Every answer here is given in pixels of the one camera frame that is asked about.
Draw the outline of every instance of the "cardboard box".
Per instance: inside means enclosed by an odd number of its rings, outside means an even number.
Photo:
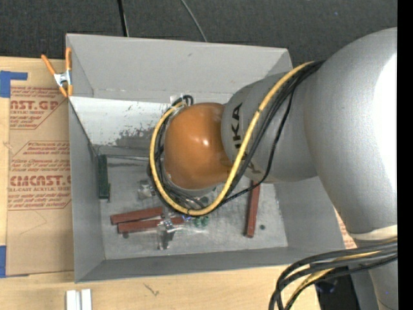
[[[62,61],[52,64],[63,71]],[[10,98],[2,98],[6,275],[72,270],[68,101],[40,59],[1,57],[0,70],[27,73],[26,81],[12,80]]]

